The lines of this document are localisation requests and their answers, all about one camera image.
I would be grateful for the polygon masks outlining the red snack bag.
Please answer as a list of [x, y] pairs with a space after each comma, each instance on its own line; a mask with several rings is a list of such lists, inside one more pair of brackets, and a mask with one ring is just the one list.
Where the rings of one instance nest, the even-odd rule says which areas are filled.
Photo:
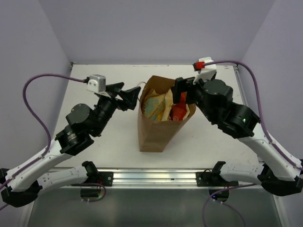
[[180, 96], [180, 102], [172, 106], [169, 115], [172, 121], [183, 121], [189, 116], [190, 109], [186, 103], [186, 96], [186, 92], [183, 92]]

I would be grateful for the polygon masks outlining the orange snack bag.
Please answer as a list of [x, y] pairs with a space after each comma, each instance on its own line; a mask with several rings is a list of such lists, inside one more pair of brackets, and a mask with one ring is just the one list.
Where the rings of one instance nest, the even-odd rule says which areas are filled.
[[171, 106], [166, 106], [163, 110], [161, 110], [160, 114], [157, 117], [157, 120], [168, 121], [170, 112], [171, 112]]

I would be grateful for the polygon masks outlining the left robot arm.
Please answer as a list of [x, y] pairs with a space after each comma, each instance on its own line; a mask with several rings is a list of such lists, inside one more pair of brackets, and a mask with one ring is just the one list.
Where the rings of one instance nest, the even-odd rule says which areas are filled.
[[108, 85], [106, 95], [99, 94], [93, 108], [75, 105], [66, 116], [67, 126], [59, 132], [45, 150], [13, 169], [0, 170], [1, 197], [15, 208], [30, 204], [39, 195], [64, 186], [95, 186], [102, 188], [101, 175], [91, 161], [71, 169], [50, 172], [59, 163], [68, 160], [91, 146], [93, 137], [102, 131], [115, 110], [134, 110], [140, 86], [122, 90], [123, 82]]

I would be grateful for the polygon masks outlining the brown paper bag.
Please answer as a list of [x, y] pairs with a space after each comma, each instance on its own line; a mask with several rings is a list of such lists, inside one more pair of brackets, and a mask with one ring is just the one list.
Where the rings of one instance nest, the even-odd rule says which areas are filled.
[[154, 89], [158, 94], [164, 94], [175, 80], [160, 76], [151, 76], [145, 83], [138, 107], [138, 141], [141, 152], [163, 152], [172, 138], [189, 121], [196, 111], [194, 104], [188, 104], [190, 114], [183, 121], [152, 121], [143, 116], [143, 100], [147, 93]]

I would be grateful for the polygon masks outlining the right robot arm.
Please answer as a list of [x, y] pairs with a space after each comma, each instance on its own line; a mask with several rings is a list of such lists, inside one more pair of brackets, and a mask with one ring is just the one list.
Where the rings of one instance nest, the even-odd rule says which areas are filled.
[[300, 193], [303, 189], [302, 160], [286, 152], [286, 157], [295, 165], [287, 162], [276, 150], [278, 143], [266, 137], [260, 118], [249, 107], [233, 102], [233, 89], [222, 80], [194, 80], [194, 77], [177, 78], [171, 88], [173, 101], [179, 101], [181, 93], [185, 92], [186, 103], [195, 104], [212, 125], [248, 146], [264, 162], [248, 166], [218, 161], [210, 172], [202, 174], [203, 181], [218, 186], [230, 182], [254, 183], [277, 196]]

